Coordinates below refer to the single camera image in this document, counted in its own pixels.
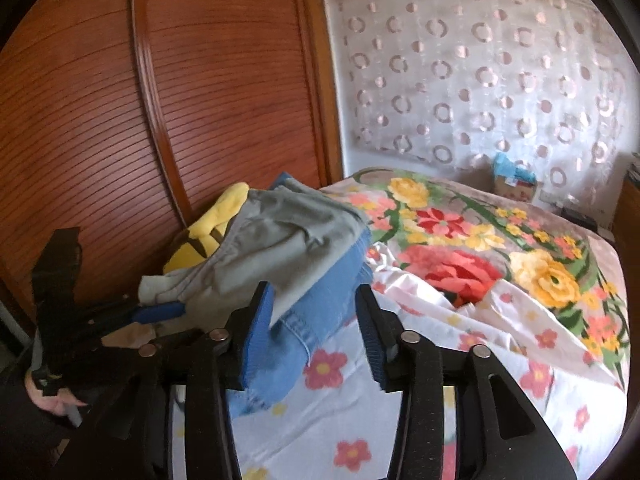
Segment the person's left hand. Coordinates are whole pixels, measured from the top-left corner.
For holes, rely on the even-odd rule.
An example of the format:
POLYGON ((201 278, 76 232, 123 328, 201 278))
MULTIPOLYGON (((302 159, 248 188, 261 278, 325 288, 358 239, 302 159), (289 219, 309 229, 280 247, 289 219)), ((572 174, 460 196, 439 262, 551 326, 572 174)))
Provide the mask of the person's left hand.
POLYGON ((55 396, 45 396, 42 391, 36 387, 31 372, 26 373, 24 385, 32 403, 35 404, 37 408, 40 408, 40 410, 55 416, 65 416, 70 412, 71 408, 84 408, 86 406, 85 402, 77 399, 69 388, 58 390, 55 396))

